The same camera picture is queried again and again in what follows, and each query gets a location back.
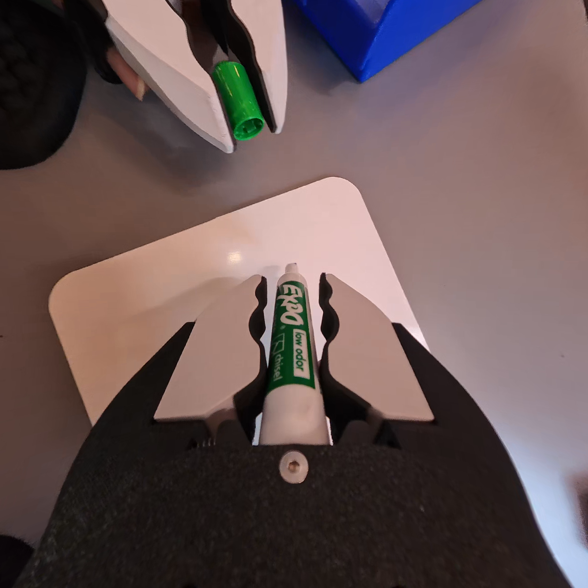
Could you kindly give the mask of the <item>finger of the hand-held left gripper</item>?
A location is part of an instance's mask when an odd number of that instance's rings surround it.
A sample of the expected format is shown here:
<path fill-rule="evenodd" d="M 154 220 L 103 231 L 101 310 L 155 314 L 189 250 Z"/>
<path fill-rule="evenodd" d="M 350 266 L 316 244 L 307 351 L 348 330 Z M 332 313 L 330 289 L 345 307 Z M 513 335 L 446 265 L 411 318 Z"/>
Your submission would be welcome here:
<path fill-rule="evenodd" d="M 281 1 L 215 1 L 219 45 L 245 67 L 269 130 L 282 132 L 288 64 Z"/>
<path fill-rule="evenodd" d="M 116 48 L 162 102 L 224 153 L 235 140 L 209 73 L 196 60 L 187 26 L 167 1 L 104 1 Z"/>

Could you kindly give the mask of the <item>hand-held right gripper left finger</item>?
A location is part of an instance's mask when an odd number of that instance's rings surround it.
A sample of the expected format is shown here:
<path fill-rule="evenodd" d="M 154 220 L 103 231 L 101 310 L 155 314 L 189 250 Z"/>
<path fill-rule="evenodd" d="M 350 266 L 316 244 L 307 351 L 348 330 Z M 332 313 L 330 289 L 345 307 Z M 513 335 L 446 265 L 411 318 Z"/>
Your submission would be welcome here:
<path fill-rule="evenodd" d="M 267 301 L 266 278 L 253 275 L 197 317 L 154 414 L 157 422 L 202 420 L 215 435 L 232 418 L 254 436 L 268 370 L 261 342 Z"/>

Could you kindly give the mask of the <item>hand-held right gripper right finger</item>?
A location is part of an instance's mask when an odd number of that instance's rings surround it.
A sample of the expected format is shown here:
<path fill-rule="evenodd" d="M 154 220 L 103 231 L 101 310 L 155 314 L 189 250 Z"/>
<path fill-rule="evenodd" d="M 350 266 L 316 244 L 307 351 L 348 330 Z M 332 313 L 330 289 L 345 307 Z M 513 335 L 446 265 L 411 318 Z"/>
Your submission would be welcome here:
<path fill-rule="evenodd" d="M 334 274 L 319 283 L 325 338 L 320 380 L 332 423 L 432 422 L 434 415 L 392 321 Z"/>

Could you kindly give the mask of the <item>green marker cap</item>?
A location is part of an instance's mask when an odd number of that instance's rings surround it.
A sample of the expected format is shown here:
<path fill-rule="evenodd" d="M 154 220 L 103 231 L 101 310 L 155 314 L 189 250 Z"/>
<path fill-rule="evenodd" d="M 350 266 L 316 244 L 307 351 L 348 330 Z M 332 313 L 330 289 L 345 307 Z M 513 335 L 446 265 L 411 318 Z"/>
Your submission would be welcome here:
<path fill-rule="evenodd" d="M 220 61 L 211 77 L 229 119 L 233 137 L 248 141 L 263 129 L 265 121 L 245 67 L 234 61 Z"/>

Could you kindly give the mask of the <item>green dry erase marker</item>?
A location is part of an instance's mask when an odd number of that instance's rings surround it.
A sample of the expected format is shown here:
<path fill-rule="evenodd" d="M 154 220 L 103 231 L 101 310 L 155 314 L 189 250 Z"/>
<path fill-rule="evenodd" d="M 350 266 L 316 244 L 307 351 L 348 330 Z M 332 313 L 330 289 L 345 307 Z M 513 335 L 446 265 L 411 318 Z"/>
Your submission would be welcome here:
<path fill-rule="evenodd" d="M 307 282 L 296 263 L 278 279 L 261 445 L 329 445 Z"/>

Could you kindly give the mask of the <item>small white whiteboard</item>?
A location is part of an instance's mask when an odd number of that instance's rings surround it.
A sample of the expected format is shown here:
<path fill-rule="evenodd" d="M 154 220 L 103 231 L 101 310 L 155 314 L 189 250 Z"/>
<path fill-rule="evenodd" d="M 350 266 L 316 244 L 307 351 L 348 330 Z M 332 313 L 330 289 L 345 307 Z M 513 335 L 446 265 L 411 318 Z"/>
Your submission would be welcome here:
<path fill-rule="evenodd" d="M 284 189 L 74 270 L 49 312 L 91 425 L 188 320 L 235 283 L 298 261 L 404 324 L 473 392 L 511 451 L 558 563 L 587 587 L 574 486 L 587 477 L 586 229 L 566 205 L 496 187 L 434 190 L 410 235 L 385 236 L 408 191 L 377 205 L 350 177 Z"/>

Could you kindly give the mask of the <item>blue plastic bin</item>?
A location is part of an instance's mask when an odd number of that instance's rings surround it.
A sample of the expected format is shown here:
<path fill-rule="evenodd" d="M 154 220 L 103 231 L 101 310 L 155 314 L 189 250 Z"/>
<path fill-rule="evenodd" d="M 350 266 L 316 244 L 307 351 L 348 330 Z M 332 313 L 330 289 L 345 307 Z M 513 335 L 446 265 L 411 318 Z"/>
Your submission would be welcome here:
<path fill-rule="evenodd" d="M 479 1 L 295 1 L 359 82 L 375 76 Z"/>

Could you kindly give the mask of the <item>person's left hand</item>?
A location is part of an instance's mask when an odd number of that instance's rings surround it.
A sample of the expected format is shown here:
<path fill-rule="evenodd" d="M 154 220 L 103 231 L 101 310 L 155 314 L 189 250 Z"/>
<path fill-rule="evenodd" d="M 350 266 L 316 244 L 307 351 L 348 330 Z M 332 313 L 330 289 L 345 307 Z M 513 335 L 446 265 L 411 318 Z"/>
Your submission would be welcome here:
<path fill-rule="evenodd" d="M 111 47 L 106 53 L 107 62 L 113 69 L 114 73 L 119 77 L 122 84 L 124 84 L 130 92 L 138 100 L 143 101 L 149 87 L 136 71 L 134 71 L 128 63 L 123 59 L 117 48 Z"/>

